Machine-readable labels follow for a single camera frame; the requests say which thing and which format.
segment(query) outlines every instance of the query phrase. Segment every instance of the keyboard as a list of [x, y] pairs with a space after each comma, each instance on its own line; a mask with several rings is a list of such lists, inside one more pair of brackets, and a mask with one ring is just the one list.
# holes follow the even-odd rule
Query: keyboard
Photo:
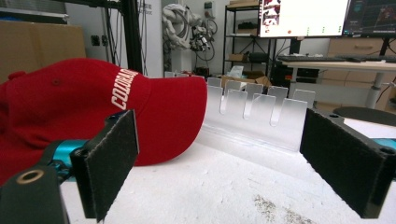
[[337, 58], [337, 57], [316, 57], [316, 56], [278, 56], [278, 60], [288, 63], [295, 63], [295, 62], [344, 62], [345, 59]]
[[381, 61], [396, 61], [396, 55], [364, 55], [364, 54], [338, 54], [336, 58], [348, 59], [359, 59], [368, 62], [381, 62]]

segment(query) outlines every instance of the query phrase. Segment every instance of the computer monitor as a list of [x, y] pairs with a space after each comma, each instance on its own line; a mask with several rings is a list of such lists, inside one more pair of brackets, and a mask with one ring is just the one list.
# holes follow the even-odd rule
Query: computer monitor
[[396, 0], [351, 0], [343, 35], [396, 37]]
[[259, 37], [341, 36], [348, 0], [260, 0]]

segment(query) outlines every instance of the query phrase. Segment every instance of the red baseball cap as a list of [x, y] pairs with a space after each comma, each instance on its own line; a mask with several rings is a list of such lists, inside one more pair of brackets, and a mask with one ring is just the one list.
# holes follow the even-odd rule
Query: red baseball cap
[[71, 59], [0, 85], [0, 186], [36, 164], [56, 140], [89, 140], [105, 119], [134, 109], [139, 155], [134, 165], [169, 161], [201, 129], [207, 88], [201, 77], [148, 78], [115, 64]]

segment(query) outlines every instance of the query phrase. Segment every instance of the black stool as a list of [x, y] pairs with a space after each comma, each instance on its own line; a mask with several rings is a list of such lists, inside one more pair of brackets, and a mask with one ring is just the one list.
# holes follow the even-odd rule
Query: black stool
[[334, 109], [334, 114], [348, 119], [359, 119], [372, 123], [396, 126], [396, 115], [367, 107], [344, 106]]

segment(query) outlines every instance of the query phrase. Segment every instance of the cap brim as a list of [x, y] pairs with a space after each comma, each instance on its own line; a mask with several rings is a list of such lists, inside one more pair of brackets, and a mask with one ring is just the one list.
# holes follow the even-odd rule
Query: cap brim
[[195, 140], [205, 116], [203, 78], [152, 78], [150, 83], [145, 109], [136, 115], [137, 166], [169, 161], [183, 153]]

